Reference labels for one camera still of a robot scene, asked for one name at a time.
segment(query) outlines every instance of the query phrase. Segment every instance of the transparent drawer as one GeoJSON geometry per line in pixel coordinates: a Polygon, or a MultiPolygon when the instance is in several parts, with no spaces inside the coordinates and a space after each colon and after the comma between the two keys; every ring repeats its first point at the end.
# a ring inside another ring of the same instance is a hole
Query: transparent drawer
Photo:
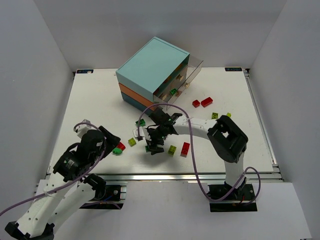
{"type": "Polygon", "coordinates": [[[174,76],[171,81],[165,81],[166,85],[160,88],[153,94],[153,103],[168,103],[173,104],[182,92],[190,86],[190,83],[198,75],[202,68],[203,60],[190,55],[188,64],[174,76]]]}

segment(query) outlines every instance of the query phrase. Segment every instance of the light blue box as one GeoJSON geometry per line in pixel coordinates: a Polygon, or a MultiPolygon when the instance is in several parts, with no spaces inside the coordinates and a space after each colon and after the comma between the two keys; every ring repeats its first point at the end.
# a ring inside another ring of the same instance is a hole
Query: light blue box
{"type": "Polygon", "coordinates": [[[115,71],[116,77],[119,83],[154,102],[154,92],[181,63],[188,63],[189,55],[154,37],[115,71]]]}

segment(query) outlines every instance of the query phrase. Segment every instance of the orange drawer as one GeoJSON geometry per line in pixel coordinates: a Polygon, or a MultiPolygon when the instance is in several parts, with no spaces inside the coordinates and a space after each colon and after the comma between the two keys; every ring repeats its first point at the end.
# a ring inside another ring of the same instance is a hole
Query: orange drawer
{"type": "Polygon", "coordinates": [[[125,85],[122,85],[121,83],[119,83],[119,87],[121,92],[123,92],[124,94],[128,95],[129,97],[133,98],[134,100],[136,100],[137,102],[141,103],[146,107],[149,107],[150,105],[154,104],[153,102],[139,95],[135,91],[132,91],[131,89],[127,88],[125,85]]]}

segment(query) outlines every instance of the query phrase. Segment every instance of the yellow lego brick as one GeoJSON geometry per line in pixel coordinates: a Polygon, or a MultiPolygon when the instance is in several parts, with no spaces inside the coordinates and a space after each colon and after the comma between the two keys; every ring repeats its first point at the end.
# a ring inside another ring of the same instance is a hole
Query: yellow lego brick
{"type": "Polygon", "coordinates": [[[218,119],[218,113],[213,112],[211,115],[211,119],[218,119]]]}
{"type": "Polygon", "coordinates": [[[177,149],[176,146],[171,145],[169,148],[168,154],[173,156],[175,154],[176,149],[177,149]]]}
{"type": "Polygon", "coordinates": [[[134,146],[134,145],[137,144],[137,142],[136,142],[136,140],[135,140],[134,138],[130,138],[130,139],[128,140],[128,143],[129,143],[130,147],[132,147],[132,146],[134,146]]]}

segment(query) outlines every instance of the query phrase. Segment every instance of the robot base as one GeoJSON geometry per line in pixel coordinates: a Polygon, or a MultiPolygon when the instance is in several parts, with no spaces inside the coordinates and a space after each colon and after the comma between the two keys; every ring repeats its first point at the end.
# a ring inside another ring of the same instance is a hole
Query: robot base
{"type": "MultiPolygon", "coordinates": [[[[100,199],[105,199],[108,196],[112,195],[112,197],[110,197],[108,199],[108,201],[114,202],[116,203],[120,208],[123,207],[123,203],[118,203],[121,199],[120,199],[120,195],[121,195],[121,185],[106,185],[105,186],[105,192],[104,195],[98,195],[96,196],[97,198],[92,199],[92,202],[96,202],[99,201],[100,199]]],[[[102,204],[95,204],[95,205],[89,205],[89,206],[82,206],[80,207],[80,209],[102,209],[102,210],[118,210],[118,208],[113,205],[113,204],[106,204],[106,203],[102,203],[102,204]]]]}
{"type": "MultiPolygon", "coordinates": [[[[226,191],[224,184],[209,185],[208,187],[211,193],[224,193],[226,191]]],[[[230,194],[229,197],[221,202],[211,202],[210,212],[257,212],[258,209],[255,202],[246,204],[254,197],[255,191],[252,184],[245,184],[240,194],[230,194]]]]}

